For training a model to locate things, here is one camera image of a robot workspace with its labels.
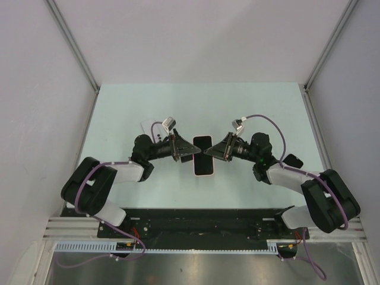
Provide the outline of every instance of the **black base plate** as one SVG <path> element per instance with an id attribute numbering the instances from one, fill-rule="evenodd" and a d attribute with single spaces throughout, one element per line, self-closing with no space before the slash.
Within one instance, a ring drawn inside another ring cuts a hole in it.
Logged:
<path id="1" fill-rule="evenodd" d="M 120 229 L 135 235 L 150 249 L 253 250 L 267 249 L 267 239 L 296 239 L 295 231 L 274 220 L 282 209 L 196 210 L 125 209 Z M 125 239 L 99 225 L 98 238 Z"/>

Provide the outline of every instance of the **white wall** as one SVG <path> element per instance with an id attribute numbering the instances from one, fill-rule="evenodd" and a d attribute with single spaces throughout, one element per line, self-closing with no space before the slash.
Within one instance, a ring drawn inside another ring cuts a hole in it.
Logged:
<path id="1" fill-rule="evenodd" d="M 57 0 L 101 83 L 304 83 L 349 0 Z"/>
<path id="2" fill-rule="evenodd" d="M 0 283 L 61 206 L 94 93 L 42 0 L 0 8 Z"/>
<path id="3" fill-rule="evenodd" d="M 362 208 L 380 262 L 380 1 L 359 3 L 311 88 L 333 165 Z"/>

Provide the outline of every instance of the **metal floor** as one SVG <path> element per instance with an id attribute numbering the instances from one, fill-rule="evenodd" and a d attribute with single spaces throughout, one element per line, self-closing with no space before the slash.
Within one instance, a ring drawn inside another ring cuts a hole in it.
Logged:
<path id="1" fill-rule="evenodd" d="M 136 261 L 102 258 L 79 268 L 50 267 L 46 285 L 272 285 L 364 284 L 351 243 L 309 244 L 311 254 L 326 272 L 323 282 L 303 261 L 281 262 L 274 255 L 149 254 Z M 306 256 L 300 246 L 298 256 Z M 83 262 L 94 254 L 55 253 L 65 265 Z"/>

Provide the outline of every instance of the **light blue table surface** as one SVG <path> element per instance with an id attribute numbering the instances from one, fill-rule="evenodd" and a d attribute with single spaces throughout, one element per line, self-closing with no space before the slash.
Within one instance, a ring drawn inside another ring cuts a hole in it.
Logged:
<path id="1" fill-rule="evenodd" d="M 322 170 L 321 159 L 297 83 L 122 84 L 102 85 L 81 160 L 92 156 L 103 162 L 128 160 L 140 122 L 176 119 L 179 134 L 192 142 L 210 135 L 213 143 L 234 131 L 231 121 L 251 114 L 274 120 L 284 133 L 287 154 L 305 163 L 304 169 Z M 245 122 L 242 138 L 255 132 L 270 135 L 273 153 L 283 149 L 276 129 L 262 118 Z M 234 158 L 215 161 L 213 176 L 196 177 L 192 162 L 171 157 L 152 161 L 149 180 L 112 187 L 110 200 L 121 207 L 141 208 L 271 208 L 303 205 L 301 194 L 281 186 L 257 182 L 253 164 Z"/>

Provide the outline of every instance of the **black joint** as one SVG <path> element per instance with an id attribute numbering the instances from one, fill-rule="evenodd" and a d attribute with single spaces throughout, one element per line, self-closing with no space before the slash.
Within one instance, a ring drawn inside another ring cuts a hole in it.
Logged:
<path id="1" fill-rule="evenodd" d="M 331 188 L 350 220 L 360 214 L 360 207 L 339 174 L 332 169 L 321 173 L 321 179 Z M 331 233 L 344 223 L 343 215 L 325 188 L 316 179 L 301 185 L 313 222 L 325 233 Z"/>
<path id="2" fill-rule="evenodd" d="M 71 175 L 62 188 L 61 197 L 74 205 L 79 188 L 90 171 L 100 162 L 92 157 L 86 157 Z M 90 177 L 94 181 L 85 184 L 78 203 L 79 210 L 91 216 L 96 215 L 105 205 L 112 183 L 118 171 L 110 166 L 102 166 Z"/>

